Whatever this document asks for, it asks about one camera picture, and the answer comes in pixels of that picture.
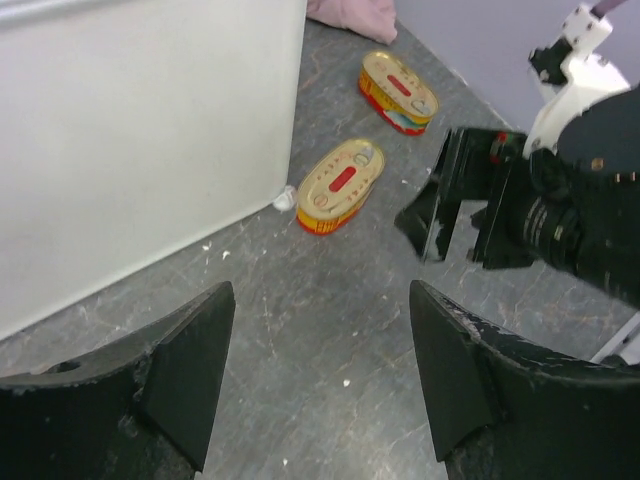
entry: canned food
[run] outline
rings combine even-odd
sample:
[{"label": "canned food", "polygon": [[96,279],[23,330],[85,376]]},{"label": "canned food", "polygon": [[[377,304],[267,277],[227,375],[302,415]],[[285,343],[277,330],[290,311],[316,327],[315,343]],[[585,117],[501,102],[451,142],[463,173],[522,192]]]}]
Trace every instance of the canned food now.
[{"label": "canned food", "polygon": [[438,111],[434,93],[390,53],[376,51],[364,57],[358,86],[373,108],[407,135],[424,133]]},{"label": "canned food", "polygon": [[362,138],[347,140],[327,154],[298,189],[298,223],[327,235],[360,210],[384,168],[379,147]]}]

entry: white container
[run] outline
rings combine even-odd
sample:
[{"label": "white container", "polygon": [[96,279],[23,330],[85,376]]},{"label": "white container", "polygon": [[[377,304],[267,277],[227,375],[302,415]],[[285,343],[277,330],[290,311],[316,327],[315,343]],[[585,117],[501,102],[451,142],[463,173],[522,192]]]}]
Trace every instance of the white container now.
[{"label": "white container", "polygon": [[0,338],[269,205],[305,0],[0,0]]}]

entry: speckled floor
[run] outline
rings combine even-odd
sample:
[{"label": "speckled floor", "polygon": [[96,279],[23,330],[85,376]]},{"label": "speckled floor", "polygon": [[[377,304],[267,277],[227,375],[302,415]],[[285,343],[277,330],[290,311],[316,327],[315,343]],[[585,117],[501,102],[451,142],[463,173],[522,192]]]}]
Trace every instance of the speckled floor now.
[{"label": "speckled floor", "polygon": [[441,111],[424,136],[396,132],[357,91],[360,61],[374,48],[307,24],[290,183],[350,137],[371,138],[387,156],[347,226],[317,238],[293,213],[266,209],[3,341],[0,374],[92,350],[231,280],[234,333],[199,478],[438,480],[446,474],[434,460],[413,352],[411,280],[535,342],[593,355],[633,312],[541,265],[489,273],[467,263],[472,208],[447,262],[427,267],[414,258],[393,218],[425,182],[446,129],[500,121],[400,28],[391,51],[433,87]]}]

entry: gold can lid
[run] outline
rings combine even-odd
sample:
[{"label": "gold can lid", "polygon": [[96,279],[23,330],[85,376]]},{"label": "gold can lid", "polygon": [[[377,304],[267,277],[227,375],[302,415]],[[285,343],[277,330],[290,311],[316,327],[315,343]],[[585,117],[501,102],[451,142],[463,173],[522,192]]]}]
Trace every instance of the gold can lid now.
[{"label": "gold can lid", "polygon": [[369,77],[410,114],[431,118],[438,111],[438,99],[429,87],[390,53],[371,52],[364,57],[362,66]]},{"label": "gold can lid", "polygon": [[384,168],[384,154],[364,138],[347,140],[329,152],[298,189],[298,206],[318,220],[331,220],[369,193]]}]

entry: pink cloth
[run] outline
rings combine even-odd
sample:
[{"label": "pink cloth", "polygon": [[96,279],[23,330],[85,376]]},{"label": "pink cloth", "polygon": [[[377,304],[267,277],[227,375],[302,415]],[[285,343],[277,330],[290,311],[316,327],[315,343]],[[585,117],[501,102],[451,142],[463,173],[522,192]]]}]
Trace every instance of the pink cloth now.
[{"label": "pink cloth", "polygon": [[398,35],[393,0],[307,0],[307,17],[386,45]]}]

